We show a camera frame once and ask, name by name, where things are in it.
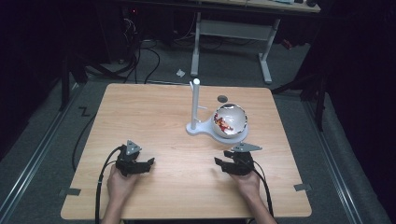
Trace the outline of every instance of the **wooden table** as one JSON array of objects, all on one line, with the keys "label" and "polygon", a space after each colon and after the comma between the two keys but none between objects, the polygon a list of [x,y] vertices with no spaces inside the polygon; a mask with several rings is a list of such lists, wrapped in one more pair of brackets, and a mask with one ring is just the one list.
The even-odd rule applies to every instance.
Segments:
[{"label": "wooden table", "polygon": [[[263,147],[251,154],[265,172],[275,216],[310,216],[306,193],[294,189],[302,180],[271,92],[265,88],[201,86],[199,105],[207,110],[199,109],[199,119],[208,119],[222,105],[219,95],[226,95],[228,103],[246,110],[249,133],[244,142]],[[94,219],[96,185],[102,166],[111,150],[126,144],[128,139],[143,148],[139,161],[154,157],[155,163],[148,174],[139,178],[122,218],[251,217],[232,179],[214,162],[214,157],[229,161],[223,150],[231,146],[205,134],[187,134],[191,102],[190,86],[110,84],[70,186],[81,192],[66,197],[62,217]],[[263,186],[261,190],[266,201]],[[101,217],[107,202],[104,183]]]}]

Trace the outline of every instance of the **white stand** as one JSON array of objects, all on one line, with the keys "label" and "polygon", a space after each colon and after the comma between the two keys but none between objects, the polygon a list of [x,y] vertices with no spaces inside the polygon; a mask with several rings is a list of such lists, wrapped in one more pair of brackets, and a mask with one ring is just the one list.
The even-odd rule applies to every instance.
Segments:
[{"label": "white stand", "polygon": [[274,42],[277,27],[280,19],[276,19],[272,26],[254,25],[246,23],[236,23],[227,21],[208,21],[201,20],[201,13],[197,13],[197,22],[195,28],[195,45],[192,53],[191,76],[198,77],[199,67],[199,40],[200,35],[218,35],[226,37],[236,37],[244,39],[255,39],[266,41],[263,53],[259,54],[260,64],[262,66],[262,75],[267,84],[272,83],[271,75],[268,69],[267,56]]},{"label": "white stand", "polygon": [[223,138],[213,131],[212,122],[213,119],[209,118],[205,122],[201,122],[197,118],[197,110],[198,110],[198,101],[199,101],[199,86],[200,80],[195,78],[191,83],[192,87],[192,107],[191,107],[191,122],[186,125],[186,131],[189,135],[197,135],[200,133],[204,133],[213,137],[213,139],[228,145],[234,145],[242,142],[248,136],[248,125],[245,130],[241,132],[235,138]]}]

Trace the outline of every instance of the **white desk frame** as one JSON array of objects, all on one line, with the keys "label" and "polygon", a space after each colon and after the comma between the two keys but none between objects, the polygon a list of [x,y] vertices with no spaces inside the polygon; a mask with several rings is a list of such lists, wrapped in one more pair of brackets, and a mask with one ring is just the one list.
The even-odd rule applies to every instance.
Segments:
[{"label": "white desk frame", "polygon": [[198,12],[195,29],[195,45],[191,63],[191,76],[198,77],[200,35],[217,35],[266,41],[263,52],[259,54],[259,61],[262,66],[262,75],[264,77],[264,82],[267,84],[271,84],[272,79],[270,71],[268,69],[267,57],[274,42],[279,23],[280,19],[276,19],[272,26],[227,21],[201,20],[201,13]]}]

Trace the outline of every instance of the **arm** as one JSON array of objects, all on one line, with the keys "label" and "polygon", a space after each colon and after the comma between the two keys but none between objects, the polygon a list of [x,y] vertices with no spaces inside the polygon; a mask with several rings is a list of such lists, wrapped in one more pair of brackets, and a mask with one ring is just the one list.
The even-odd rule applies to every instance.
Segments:
[{"label": "arm", "polygon": [[268,212],[260,197],[260,179],[254,173],[248,175],[230,175],[235,181],[239,192],[245,199],[250,212],[258,224],[273,224],[275,219]]},{"label": "arm", "polygon": [[102,224],[119,224],[122,208],[134,189],[138,175],[123,176],[115,165],[111,166],[107,180],[109,201]]}]

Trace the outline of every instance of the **white rod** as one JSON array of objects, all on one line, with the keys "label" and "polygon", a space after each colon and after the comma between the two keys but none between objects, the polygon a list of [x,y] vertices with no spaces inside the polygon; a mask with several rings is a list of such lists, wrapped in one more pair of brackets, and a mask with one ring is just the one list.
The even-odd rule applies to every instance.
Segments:
[{"label": "white rod", "polygon": [[195,130],[197,122],[197,110],[198,110],[198,99],[199,99],[199,84],[198,78],[195,78],[192,82],[192,111],[191,111],[191,129]]}]

